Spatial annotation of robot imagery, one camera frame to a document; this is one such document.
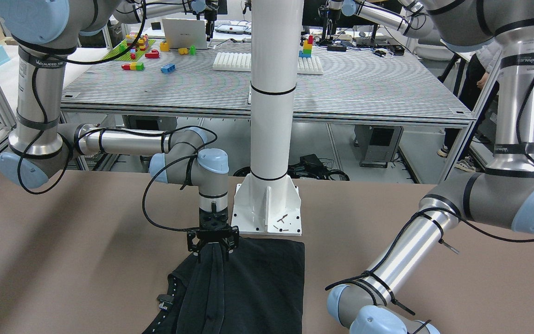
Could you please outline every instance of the blue lego brick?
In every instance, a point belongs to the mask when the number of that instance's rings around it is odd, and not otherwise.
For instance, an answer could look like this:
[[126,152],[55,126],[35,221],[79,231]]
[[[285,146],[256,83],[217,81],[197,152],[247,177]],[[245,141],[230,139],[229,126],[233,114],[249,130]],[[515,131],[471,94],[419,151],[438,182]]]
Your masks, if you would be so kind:
[[162,73],[170,73],[173,70],[176,70],[176,65],[174,64],[167,64],[162,68]]

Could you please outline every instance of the person's hand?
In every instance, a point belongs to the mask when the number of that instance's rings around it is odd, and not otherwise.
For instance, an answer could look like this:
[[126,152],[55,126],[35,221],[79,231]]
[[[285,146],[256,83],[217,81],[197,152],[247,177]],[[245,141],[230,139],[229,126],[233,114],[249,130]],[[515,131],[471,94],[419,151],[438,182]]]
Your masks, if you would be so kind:
[[483,77],[481,77],[481,80],[479,80],[479,81],[477,82],[477,87],[478,87],[479,89],[482,89],[482,88],[484,87],[485,83],[488,81],[489,76],[490,76],[490,74],[487,73],[487,72],[485,72],[485,73],[483,74]]

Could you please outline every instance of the green lego baseplate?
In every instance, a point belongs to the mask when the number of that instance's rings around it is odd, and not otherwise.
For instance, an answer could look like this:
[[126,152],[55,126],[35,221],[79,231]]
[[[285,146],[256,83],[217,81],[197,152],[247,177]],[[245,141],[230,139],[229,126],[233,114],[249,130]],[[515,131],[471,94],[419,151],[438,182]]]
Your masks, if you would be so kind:
[[[131,53],[127,52],[127,53],[125,53],[121,57],[118,57],[115,60],[116,61],[122,61],[122,62],[128,62],[128,63],[131,63],[133,61],[138,61],[141,57],[143,57],[147,52],[149,52],[152,49],[152,45],[155,43],[155,41],[156,40],[154,40],[154,39],[149,39],[148,40],[148,44],[150,45],[150,47],[148,47],[148,49],[146,51],[136,51],[135,59],[131,59]],[[112,57],[114,55],[118,55],[121,52],[121,45],[127,47],[127,40],[123,40],[123,42],[121,42],[121,44],[115,46],[114,49],[112,49],[109,53],[107,53],[106,56],[102,57],[102,59],[108,59],[108,58],[110,58],[110,57]]]

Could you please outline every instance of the white keyboard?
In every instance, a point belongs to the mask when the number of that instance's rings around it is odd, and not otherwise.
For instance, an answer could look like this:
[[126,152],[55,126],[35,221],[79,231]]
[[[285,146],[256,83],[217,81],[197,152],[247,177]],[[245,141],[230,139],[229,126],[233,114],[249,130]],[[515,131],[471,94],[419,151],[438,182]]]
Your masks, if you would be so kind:
[[[214,70],[250,72],[250,53],[218,52]],[[323,75],[323,66],[318,57],[298,57],[298,74]]]

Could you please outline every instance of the black pants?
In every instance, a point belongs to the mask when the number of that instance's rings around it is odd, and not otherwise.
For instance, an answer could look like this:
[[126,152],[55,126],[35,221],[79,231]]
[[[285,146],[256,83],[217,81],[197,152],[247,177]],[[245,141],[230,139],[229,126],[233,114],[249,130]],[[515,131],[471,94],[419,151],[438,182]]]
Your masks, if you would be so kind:
[[[485,68],[483,68],[483,65],[481,65],[481,63],[479,62],[479,59],[477,59],[477,55],[473,55],[473,57],[471,57],[471,61],[469,62],[469,66],[467,66],[467,72],[465,74],[464,82],[463,82],[463,89],[460,95],[458,96],[458,99],[469,110],[473,110],[473,108],[475,107],[475,104],[477,103],[477,99],[479,99],[479,95],[481,94],[481,89],[477,87],[477,82],[481,80],[484,74],[485,74]],[[473,136],[475,135],[475,132],[477,131],[477,128],[479,127],[481,122],[485,120],[485,112],[490,106],[490,102],[494,99],[494,97],[496,97],[499,87],[500,85],[498,83],[494,85],[494,88],[489,94],[489,97],[487,101],[485,102],[485,105],[481,109],[477,122],[475,123],[475,125],[473,125],[473,131],[471,131],[471,135],[466,140],[464,144],[464,150],[458,157],[458,160],[464,159],[464,157],[466,157],[466,155],[468,154],[469,145],[471,144],[471,141],[473,140]],[[447,146],[449,150],[452,148],[459,131],[460,129],[452,129],[452,128],[445,129],[445,146]]]

